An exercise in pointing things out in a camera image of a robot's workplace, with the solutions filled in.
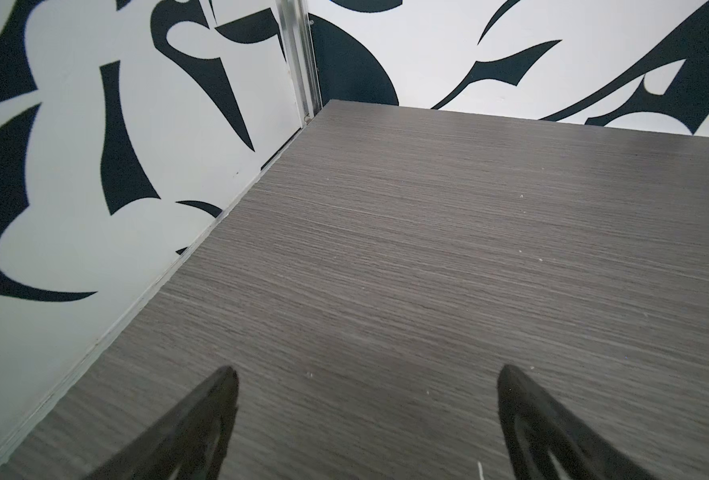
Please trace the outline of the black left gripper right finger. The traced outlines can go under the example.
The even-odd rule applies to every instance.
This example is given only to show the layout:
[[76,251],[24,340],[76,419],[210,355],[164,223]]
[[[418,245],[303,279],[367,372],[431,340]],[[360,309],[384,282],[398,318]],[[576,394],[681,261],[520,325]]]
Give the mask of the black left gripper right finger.
[[524,370],[505,365],[497,380],[500,424],[517,479],[652,479],[558,402]]

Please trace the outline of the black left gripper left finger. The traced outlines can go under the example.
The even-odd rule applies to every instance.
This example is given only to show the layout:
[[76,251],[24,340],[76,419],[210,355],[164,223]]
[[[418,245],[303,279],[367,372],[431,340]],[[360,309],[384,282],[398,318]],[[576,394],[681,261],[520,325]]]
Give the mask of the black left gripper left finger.
[[216,479],[238,414],[240,380],[218,368],[88,479]]

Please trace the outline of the aluminium corner frame post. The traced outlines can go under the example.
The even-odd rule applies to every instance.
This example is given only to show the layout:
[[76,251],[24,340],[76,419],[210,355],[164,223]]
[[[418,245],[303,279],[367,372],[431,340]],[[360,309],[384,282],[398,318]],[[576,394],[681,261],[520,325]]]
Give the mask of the aluminium corner frame post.
[[322,109],[322,93],[318,81],[318,66],[312,45],[314,21],[308,14],[308,2],[278,0],[278,25],[286,51],[286,62],[296,89],[296,105],[302,125],[312,122]]

